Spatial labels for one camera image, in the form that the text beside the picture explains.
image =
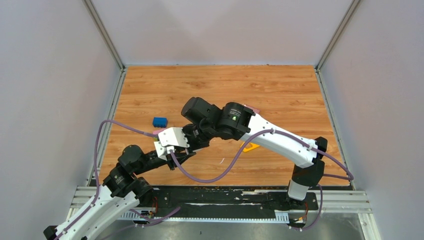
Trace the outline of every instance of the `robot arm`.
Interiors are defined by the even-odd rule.
[[[208,147],[209,140],[215,137],[246,141],[260,131],[273,129],[274,133],[261,134],[252,143],[276,152],[294,163],[288,187],[290,200],[303,201],[309,187],[315,187],[324,174],[325,163],[321,160],[323,156],[311,151],[311,148],[316,148],[326,152],[328,142],[323,137],[308,139],[297,136],[235,102],[229,102],[219,109],[200,97],[192,97],[182,108],[181,114],[193,123],[185,126],[182,131],[187,144],[193,145],[195,149]],[[275,134],[275,131],[290,134],[310,147],[306,148],[290,137]],[[167,135],[159,134],[159,139],[166,144],[163,140],[167,139]]]
[[[118,158],[118,164],[104,179],[95,204],[94,196],[68,221],[50,226],[44,231],[48,240],[93,240],[114,220],[136,206],[145,206],[152,199],[153,188],[142,177],[145,173],[163,165],[174,170],[176,165],[170,155],[175,153],[182,164],[196,151],[209,147],[212,138],[247,141],[263,130],[252,143],[287,157],[294,162],[294,170],[288,187],[288,201],[302,202],[309,187],[318,184],[324,174],[322,155],[311,151],[290,137],[276,134],[288,133],[323,152],[327,140],[319,137],[307,139],[290,133],[254,113],[250,108],[229,102],[219,109],[200,97],[192,97],[181,114],[191,121],[184,127],[170,127],[158,134],[155,150],[144,153],[137,145],[127,146]]]

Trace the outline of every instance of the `wood-grain tabletop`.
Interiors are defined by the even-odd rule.
[[[154,117],[168,119],[168,127],[190,123],[181,109],[191,97],[201,97],[222,108],[228,102],[247,104],[283,129],[315,139],[328,139],[327,152],[341,161],[323,96],[312,66],[303,65],[207,65],[207,66],[131,66],[123,83],[114,119],[133,128],[152,132]],[[214,138],[182,166],[200,179],[212,179],[230,164],[241,141]],[[120,126],[111,128],[100,170],[100,181],[116,166],[122,150],[138,145],[146,153],[154,150],[153,139]],[[324,158],[325,173],[346,176]],[[264,147],[241,154],[231,171],[217,186],[285,186],[294,164]],[[143,173],[151,185],[204,185],[179,169],[165,165]],[[322,185],[346,186],[348,181],[323,177]]]

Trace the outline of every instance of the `purple cable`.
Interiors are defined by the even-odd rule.
[[[307,227],[301,227],[301,228],[293,227],[293,229],[296,229],[298,231],[308,230],[308,229],[311,229],[318,222],[318,219],[320,218],[320,215],[321,215],[321,210],[323,209],[323,187],[319,184],[317,186],[319,187],[319,194],[321,195],[321,201],[319,201],[318,216],[316,216],[315,220],[311,223],[311,225]]]
[[[130,126],[127,126],[127,125],[120,123],[118,121],[115,121],[115,120],[106,119],[106,120],[102,121],[100,123],[100,126],[98,127],[97,137],[95,139],[95,145],[94,145],[93,170],[94,170],[95,185],[96,185],[94,198],[91,201],[90,206],[88,206],[86,209],[84,209],[84,211],[82,211],[81,214],[79,216],[77,216],[67,227],[65,227],[62,230],[62,232],[59,233],[59,235],[57,235],[53,240],[58,240],[60,237],[62,237],[63,232],[67,232],[78,220],[80,220],[92,208],[91,205],[94,206],[94,204],[97,201],[97,198],[99,196],[99,191],[100,191],[99,173],[97,172],[97,156],[98,156],[97,148],[98,148],[98,145],[99,145],[100,134],[102,133],[102,128],[103,128],[103,125],[105,125],[105,123],[113,123],[113,124],[116,124],[116,125],[119,125],[119,126],[125,128],[125,129],[128,129],[130,131],[133,131],[133,132],[136,132],[136,133],[139,133],[139,134],[143,134],[143,135],[146,135],[146,136],[152,137],[152,138],[156,138],[158,136],[158,135],[155,135],[155,134],[152,134],[152,133],[137,130],[135,128],[132,128]]]
[[[181,166],[181,164],[178,162],[178,160],[177,160],[177,158],[176,158],[176,156],[175,156],[175,154],[174,154],[174,152],[171,150],[170,151],[170,154],[171,154],[171,156],[172,156],[172,160],[174,161],[174,163],[176,164],[176,166],[179,168],[179,170],[184,174],[184,175],[186,175],[189,179],[191,179],[191,180],[193,180],[193,181],[196,181],[196,182],[199,182],[199,183],[203,183],[203,184],[210,184],[210,183],[213,183],[213,182],[216,182],[216,181],[218,181],[218,180],[220,180],[220,179],[222,179],[230,170],[231,170],[231,168],[234,166],[234,164],[236,164],[236,161],[237,161],[237,159],[239,159],[239,157],[240,157],[240,154],[242,154],[242,152],[243,152],[243,149],[254,139],[254,138],[256,138],[257,136],[259,136],[259,135],[261,135],[261,134],[265,134],[265,133],[273,133],[274,132],[274,130],[273,129],[266,129],[266,130],[262,130],[262,131],[259,131],[259,132],[257,132],[257,133],[255,133],[255,134],[253,134],[252,136],[250,136],[244,143],[243,143],[243,145],[240,147],[240,149],[238,150],[238,152],[235,154],[235,156],[234,156],[234,158],[232,159],[232,161],[231,161],[231,163],[229,164],[229,166],[225,169],[225,171],[221,174],[221,175],[219,175],[219,176],[217,176],[217,177],[215,177],[215,178],[213,178],[213,179],[199,179],[199,178],[197,178],[197,177],[195,177],[195,176],[192,176],[192,175],[190,175],[190,173],[188,173],[182,166]],[[304,147],[306,147],[306,148],[309,148],[310,146],[309,146],[309,144],[307,144],[306,142],[304,142],[304,141],[302,141],[302,140],[300,140],[299,138],[297,138],[297,137],[295,137],[295,136],[293,136],[293,135],[291,135],[290,133],[287,133],[287,132],[284,132],[284,131],[279,131],[279,130],[276,130],[275,131],[275,133],[276,134],[280,134],[280,135],[283,135],[283,136],[286,136],[286,137],[288,137],[288,138],[290,138],[290,139],[293,139],[294,141],[296,141],[296,142],[298,142],[298,143],[300,143],[300,144],[302,144]],[[315,147],[312,147],[311,148],[312,149],[312,151],[314,151],[314,152],[317,152],[317,153],[319,153],[319,154],[321,154],[321,155],[323,155],[323,156],[326,156],[327,158],[329,158],[329,159],[331,159],[333,162],[335,162],[337,165],[339,165],[346,173],[347,173],[347,175],[349,176],[349,178],[348,178],[348,180],[353,180],[354,179],[354,176],[352,175],[352,173],[343,165],[343,164],[341,164],[337,159],[335,159],[333,156],[331,156],[330,154],[328,154],[328,153],[326,153],[326,152],[324,152],[324,151],[321,151],[321,150],[319,150],[319,149],[316,149]],[[333,178],[342,178],[342,179],[345,179],[346,177],[343,177],[343,176],[337,176],[337,175],[330,175],[330,176],[328,176],[329,174],[324,174],[324,176],[326,176],[326,177],[333,177]]]
[[[323,177],[335,178],[335,179],[351,180],[348,176],[339,176],[339,175],[334,175],[334,174],[326,174],[326,173],[324,173],[324,175],[322,175],[322,176]]]
[[[149,221],[152,221],[151,223],[148,223],[148,224],[131,224],[131,225],[128,225],[128,226],[125,226],[125,227],[123,227],[123,228],[121,228],[121,229],[119,229],[119,230],[117,230],[117,231],[115,231],[115,232],[112,232],[111,234],[109,234],[109,235],[107,235],[107,236],[105,236],[105,237],[103,237],[102,239],[100,239],[100,240],[105,240],[105,239],[108,239],[108,238],[110,238],[110,237],[112,237],[113,235],[116,235],[116,234],[118,234],[118,233],[120,233],[120,232],[122,232],[122,231],[124,231],[124,230],[127,230],[127,229],[131,229],[131,228],[136,228],[136,227],[150,227],[150,226],[154,226],[154,225],[156,225],[156,224],[160,224],[161,222],[163,222],[165,219],[167,219],[167,218],[169,218],[169,217],[171,217],[172,215],[174,215],[175,213],[177,213],[179,210],[181,209],[181,207],[177,207],[177,208],[175,208],[174,210],[172,210],[170,213],[168,213],[166,216],[164,216],[164,217],[161,217],[161,218],[159,218],[159,219],[149,219],[149,218],[144,218],[144,216],[143,215],[141,215],[138,211],[132,211],[132,210],[130,210],[130,211],[132,211],[133,213],[136,213],[137,215],[139,215],[141,218],[143,218],[143,219],[145,219],[145,220],[149,220]]]

